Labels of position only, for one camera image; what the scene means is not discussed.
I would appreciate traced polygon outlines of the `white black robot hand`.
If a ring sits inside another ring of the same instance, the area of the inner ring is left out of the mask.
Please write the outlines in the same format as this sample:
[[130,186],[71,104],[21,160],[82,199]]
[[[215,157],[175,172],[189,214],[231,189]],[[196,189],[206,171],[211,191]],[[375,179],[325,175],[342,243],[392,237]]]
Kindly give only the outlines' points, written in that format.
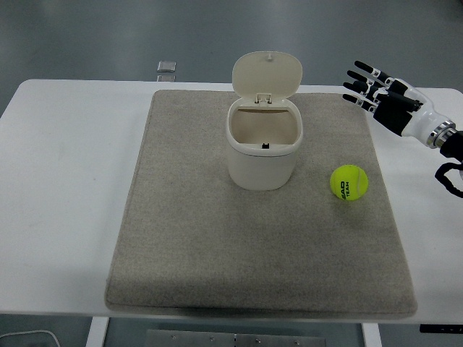
[[438,136],[456,128],[449,117],[438,113],[433,102],[408,82],[361,61],[354,65],[360,71],[347,72],[353,81],[343,84],[349,90],[343,99],[371,113],[389,131],[435,148]]

